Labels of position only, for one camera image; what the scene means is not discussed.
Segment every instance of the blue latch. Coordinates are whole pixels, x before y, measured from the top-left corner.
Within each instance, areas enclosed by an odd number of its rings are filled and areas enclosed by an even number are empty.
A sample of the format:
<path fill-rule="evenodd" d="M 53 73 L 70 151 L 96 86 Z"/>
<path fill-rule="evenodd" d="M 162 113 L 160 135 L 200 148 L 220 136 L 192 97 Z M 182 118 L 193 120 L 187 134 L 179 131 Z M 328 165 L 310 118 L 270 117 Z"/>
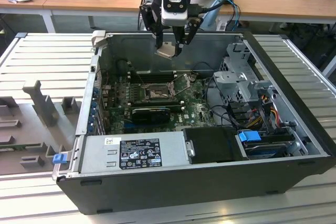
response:
<path fill-rule="evenodd" d="M 66 164 L 67 163 L 67 156 L 68 154 L 55 154 L 54 158 L 52 159 L 53 164 Z"/>
<path fill-rule="evenodd" d="M 257 131 L 243 131 L 239 133 L 238 136 L 242 142 L 261 141 L 260 135 Z"/>

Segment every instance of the wooden desk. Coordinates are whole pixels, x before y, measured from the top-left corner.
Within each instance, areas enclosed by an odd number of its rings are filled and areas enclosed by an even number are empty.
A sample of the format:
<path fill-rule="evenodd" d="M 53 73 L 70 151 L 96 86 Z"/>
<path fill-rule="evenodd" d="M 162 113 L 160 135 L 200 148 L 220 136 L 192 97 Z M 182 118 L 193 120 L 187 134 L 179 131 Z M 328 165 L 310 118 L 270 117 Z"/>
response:
<path fill-rule="evenodd" d="M 54 15 L 133 16 L 140 0 L 33 0 L 11 4 L 0 0 L 0 13 L 40 14 L 48 32 L 54 33 Z M 241 20 L 266 22 L 321 23 L 336 21 L 336 0 L 235 0 L 241 9 Z M 219 11 L 222 21 L 230 19 L 233 8 L 223 6 Z"/>

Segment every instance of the blue cable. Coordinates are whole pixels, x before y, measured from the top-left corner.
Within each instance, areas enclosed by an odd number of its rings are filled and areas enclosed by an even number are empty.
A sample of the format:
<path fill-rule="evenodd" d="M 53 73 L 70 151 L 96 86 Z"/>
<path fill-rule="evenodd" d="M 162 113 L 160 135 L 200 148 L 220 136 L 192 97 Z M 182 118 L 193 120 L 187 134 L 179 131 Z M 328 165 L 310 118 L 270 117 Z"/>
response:
<path fill-rule="evenodd" d="M 231 0 L 227 0 L 230 4 L 232 4 L 232 6 L 235 8 L 235 12 L 236 12 L 236 21 L 235 21 L 235 25 L 232 28 L 232 31 L 235 30 L 236 26 L 238 25 L 238 9 L 237 9 L 237 5 L 235 3 L 233 3 Z"/>

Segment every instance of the power supply label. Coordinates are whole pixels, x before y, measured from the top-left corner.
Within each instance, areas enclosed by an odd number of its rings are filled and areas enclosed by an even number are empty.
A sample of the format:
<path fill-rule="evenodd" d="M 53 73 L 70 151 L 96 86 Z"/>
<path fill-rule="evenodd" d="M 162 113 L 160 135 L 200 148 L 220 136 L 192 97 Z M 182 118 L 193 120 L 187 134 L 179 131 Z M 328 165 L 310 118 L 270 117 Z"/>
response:
<path fill-rule="evenodd" d="M 158 138 L 120 141 L 119 167 L 135 169 L 162 166 Z"/>

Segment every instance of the circuit board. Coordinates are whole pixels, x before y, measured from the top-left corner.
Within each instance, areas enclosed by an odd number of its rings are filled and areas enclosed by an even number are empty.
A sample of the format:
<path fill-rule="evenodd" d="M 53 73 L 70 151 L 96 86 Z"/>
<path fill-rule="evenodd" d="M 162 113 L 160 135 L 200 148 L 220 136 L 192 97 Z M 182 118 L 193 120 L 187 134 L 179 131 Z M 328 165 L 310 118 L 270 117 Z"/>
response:
<path fill-rule="evenodd" d="M 165 83 L 131 83 L 126 78 L 119 78 L 114 83 L 108 104 L 110 134 L 170 132 L 181 131 L 186 127 L 215 125 L 211 112 L 206 107 L 204 99 L 202 99 L 204 92 L 202 80 L 194 80 L 187 87 L 185 78 L 179 78 L 173 85 L 174 90 L 167 92 Z M 149 104 L 141 106 L 143 105 L 141 101 L 148 99 L 150 96 L 152 98 L 151 102 L 147 101 Z M 134 125 L 131 119 L 132 110 L 148 107 L 160 108 L 157 104 L 164 100 L 169 102 L 169 105 L 164 107 L 171 110 L 167 123 Z"/>

